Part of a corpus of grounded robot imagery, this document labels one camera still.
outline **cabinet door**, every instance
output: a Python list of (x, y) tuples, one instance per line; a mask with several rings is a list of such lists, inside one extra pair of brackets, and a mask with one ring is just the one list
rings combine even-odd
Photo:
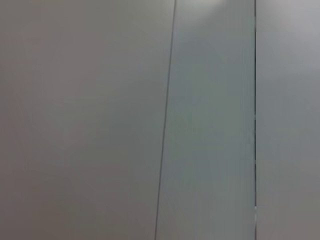
[(257, 239), (319, 239), (320, 2), (257, 0)]
[(157, 240), (253, 240), (254, 1), (177, 0)]
[(0, 239), (154, 239), (173, 11), (0, 2)]

